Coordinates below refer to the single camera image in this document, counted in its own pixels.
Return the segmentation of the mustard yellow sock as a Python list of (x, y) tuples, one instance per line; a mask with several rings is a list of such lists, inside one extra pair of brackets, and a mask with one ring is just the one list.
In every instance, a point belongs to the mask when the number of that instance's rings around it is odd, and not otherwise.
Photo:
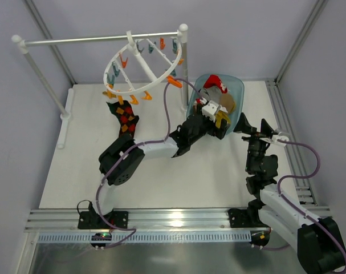
[(215, 126), (220, 129), (222, 126), (224, 128), (229, 127), (231, 125), (231, 120), (228, 114), (218, 111), (215, 115)]

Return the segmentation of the blue plastic basin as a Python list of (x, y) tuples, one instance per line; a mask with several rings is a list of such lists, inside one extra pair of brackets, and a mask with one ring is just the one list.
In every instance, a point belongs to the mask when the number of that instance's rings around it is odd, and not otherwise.
[[(194, 84), (195, 88), (198, 90), (203, 88), (205, 82), (208, 80), (210, 75), (211, 74), (203, 74), (199, 76), (196, 79), (196, 82)], [(228, 114), (231, 124), (230, 124), (230, 127), (227, 129), (227, 132), (225, 134), (226, 136), (227, 134), (230, 134), (233, 132), (233, 129), (239, 120), (239, 116), (242, 112), (245, 86), (240, 79), (234, 76), (224, 75), (224, 74), (215, 74), (215, 75), (217, 75), (219, 79), (223, 82), (223, 84), (228, 88), (228, 93), (233, 97), (236, 103), (235, 110), (231, 114)], [(197, 98), (198, 98), (197, 93), (195, 91), (192, 91), (190, 99), (189, 99), (188, 110), (186, 111), (186, 118), (188, 118), (189, 115), (194, 113), (193, 104)]]

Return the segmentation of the orange clothes peg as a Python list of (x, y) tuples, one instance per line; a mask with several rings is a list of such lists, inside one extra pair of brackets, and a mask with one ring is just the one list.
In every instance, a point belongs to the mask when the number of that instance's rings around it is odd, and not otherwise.
[(152, 100), (152, 96), (149, 92), (144, 91), (144, 96), (142, 97), (142, 100)]

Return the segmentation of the white round clip hanger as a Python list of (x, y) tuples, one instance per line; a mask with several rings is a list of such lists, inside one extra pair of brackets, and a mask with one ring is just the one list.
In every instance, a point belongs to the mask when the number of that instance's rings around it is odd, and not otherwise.
[[(164, 36), (171, 37), (172, 41), (174, 42), (174, 53), (176, 55), (175, 60), (171, 61), (162, 51), (165, 47), (164, 44)], [(174, 80), (174, 76), (172, 72), (175, 70), (177, 66), (179, 66), (187, 56), (187, 48), (186, 44), (188, 41), (188, 26), (186, 24), (181, 24), (180, 28), (176, 32), (172, 33), (160, 33), (160, 34), (135, 34), (133, 35), (130, 31), (127, 31), (126, 35), (122, 37), (123, 39), (127, 39), (128, 43), (115, 55), (113, 58), (109, 61), (103, 75), (103, 81), (104, 85), (106, 86), (107, 90), (115, 94), (118, 97), (122, 97), (124, 95), (136, 95), (140, 94), (144, 91), (148, 91), (149, 89), (155, 87), (157, 84), (161, 83), (164, 79), (166, 79), (170, 84), (175, 85), (178, 88), (182, 88), (183, 85), (178, 83), (176, 80)], [(168, 63), (169, 68), (166, 69), (166, 71), (161, 74), (161, 76), (157, 77), (155, 76), (154, 72), (150, 69), (149, 65), (141, 55), (142, 50), (139, 49), (139, 42), (141, 41), (147, 41), (150, 48), (153, 50), (156, 50), (163, 59)], [(123, 60), (123, 52), (125, 50), (128, 50), (137, 60), (137, 62), (140, 64), (143, 72), (147, 75), (150, 82), (140, 88), (134, 88), (132, 85), (132, 82), (128, 78), (127, 74), (125, 73), (124, 69), (126, 68), (126, 65), (128, 61)], [(107, 83), (107, 77), (106, 73), (114, 74), (115, 77), (119, 76), (119, 74), (122, 74), (124, 77), (125, 82), (129, 86), (129, 90), (127, 91), (117, 91), (111, 88)]]

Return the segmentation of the tan sock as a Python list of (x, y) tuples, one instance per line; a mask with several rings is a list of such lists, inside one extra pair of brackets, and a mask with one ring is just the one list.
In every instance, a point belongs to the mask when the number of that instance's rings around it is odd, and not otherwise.
[(226, 109), (228, 114), (233, 113), (237, 106), (233, 96), (229, 93), (221, 95), (219, 104)]

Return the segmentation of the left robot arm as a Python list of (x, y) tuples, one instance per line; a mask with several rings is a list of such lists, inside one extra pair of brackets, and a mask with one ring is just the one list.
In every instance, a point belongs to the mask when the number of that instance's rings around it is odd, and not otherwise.
[(100, 216), (112, 212), (112, 191), (126, 183), (144, 159), (182, 156), (207, 134), (223, 139), (230, 126), (231, 120), (225, 113), (214, 120), (203, 114), (193, 114), (165, 139), (138, 141), (122, 134), (98, 158), (103, 177), (93, 203), (95, 212)]

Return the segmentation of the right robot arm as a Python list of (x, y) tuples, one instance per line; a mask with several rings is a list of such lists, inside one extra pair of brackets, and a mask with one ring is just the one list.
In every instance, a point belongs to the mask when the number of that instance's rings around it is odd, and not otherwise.
[(297, 254), (306, 273), (346, 273), (346, 249), (338, 224), (331, 217), (322, 218), (305, 209), (282, 189), (284, 175), (279, 180), (279, 160), (267, 155), (271, 145), (296, 145), (289, 135), (274, 130), (265, 119), (260, 129), (249, 124), (241, 113), (234, 132), (243, 134), (248, 143), (245, 171), (246, 186), (255, 196), (248, 209), (253, 219), (277, 232)]

